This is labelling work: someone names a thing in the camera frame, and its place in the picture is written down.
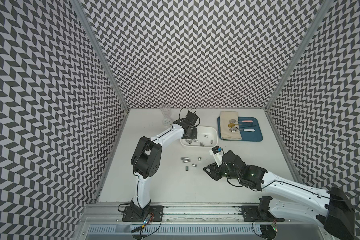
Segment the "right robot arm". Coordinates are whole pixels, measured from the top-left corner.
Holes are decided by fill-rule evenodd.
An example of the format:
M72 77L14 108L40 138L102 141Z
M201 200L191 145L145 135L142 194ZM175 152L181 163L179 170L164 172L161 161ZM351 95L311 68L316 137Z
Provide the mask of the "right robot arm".
M355 207L342 189L318 189L287 180L265 168L247 165L231 150L224 152L218 146L209 153L215 161L203 170L211 179L236 180L238 188L285 198L262 196L252 222L297 220L323 227L340 240L355 239Z

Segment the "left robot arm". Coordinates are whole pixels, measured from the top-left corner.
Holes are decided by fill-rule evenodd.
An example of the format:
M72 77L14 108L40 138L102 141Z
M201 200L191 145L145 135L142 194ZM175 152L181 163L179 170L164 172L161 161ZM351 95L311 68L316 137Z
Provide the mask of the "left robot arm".
M136 179L135 195L131 206L145 210L151 203L151 178L158 171L163 150L180 139L193 140L197 137L200 118L189 121L184 118L174 121L163 132L153 137L141 137L131 159Z

